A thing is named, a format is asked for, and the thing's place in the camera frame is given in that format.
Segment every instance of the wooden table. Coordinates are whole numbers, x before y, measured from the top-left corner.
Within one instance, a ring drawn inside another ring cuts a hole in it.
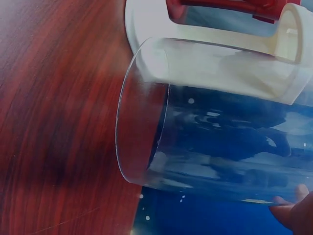
[[[130,234],[117,102],[125,0],[0,3],[0,235]]]

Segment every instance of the plastic container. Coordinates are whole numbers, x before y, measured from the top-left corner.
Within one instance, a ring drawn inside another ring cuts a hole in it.
[[[312,68],[216,44],[148,39],[116,121],[131,183],[221,200],[294,201],[313,189]]]

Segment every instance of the finger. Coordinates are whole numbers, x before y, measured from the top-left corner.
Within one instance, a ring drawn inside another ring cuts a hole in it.
[[[309,194],[308,187],[306,185],[298,185],[295,189],[295,194],[298,202],[302,201]]]
[[[270,207],[269,210],[279,223],[291,230],[291,209],[293,206],[294,204],[287,206],[273,206]]]
[[[274,197],[274,202],[278,203],[281,206],[292,205],[293,203],[286,201],[284,198],[280,196]]]

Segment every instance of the red object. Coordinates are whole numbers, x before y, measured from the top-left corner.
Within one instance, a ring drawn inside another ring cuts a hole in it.
[[[268,23],[274,23],[279,19],[283,7],[287,3],[301,4],[301,0],[167,0],[167,3],[169,1],[175,1],[176,8],[180,3],[181,5],[207,6],[246,12],[252,14],[254,18]]]

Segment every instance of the water droplet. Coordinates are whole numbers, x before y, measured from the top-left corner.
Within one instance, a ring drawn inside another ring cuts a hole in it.
[[[193,104],[195,102],[195,100],[193,99],[193,98],[190,98],[189,100],[188,100],[188,103],[189,104]]]

